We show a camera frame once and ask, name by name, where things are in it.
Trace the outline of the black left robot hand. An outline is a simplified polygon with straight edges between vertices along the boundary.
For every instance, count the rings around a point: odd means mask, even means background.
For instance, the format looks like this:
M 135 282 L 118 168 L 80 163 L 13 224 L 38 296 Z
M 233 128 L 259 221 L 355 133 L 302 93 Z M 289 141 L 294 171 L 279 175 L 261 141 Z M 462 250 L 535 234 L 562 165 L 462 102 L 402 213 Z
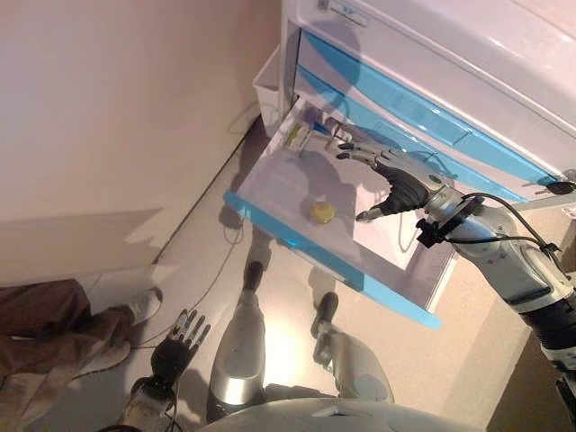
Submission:
M 167 382 L 176 382 L 196 356 L 210 330 L 211 325 L 197 309 L 182 310 L 152 354 L 153 374 Z

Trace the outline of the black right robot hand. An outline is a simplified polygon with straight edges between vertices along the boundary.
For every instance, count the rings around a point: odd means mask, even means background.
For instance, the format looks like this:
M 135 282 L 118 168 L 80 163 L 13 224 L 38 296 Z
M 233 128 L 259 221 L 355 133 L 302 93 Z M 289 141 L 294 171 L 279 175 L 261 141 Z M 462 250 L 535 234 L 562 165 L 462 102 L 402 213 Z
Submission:
M 340 143 L 337 149 L 337 159 L 350 159 L 369 166 L 383 176 L 391 187 L 383 202 L 358 213 L 356 221 L 373 221 L 424 208 L 446 186 L 440 175 L 401 149 L 371 141 Z

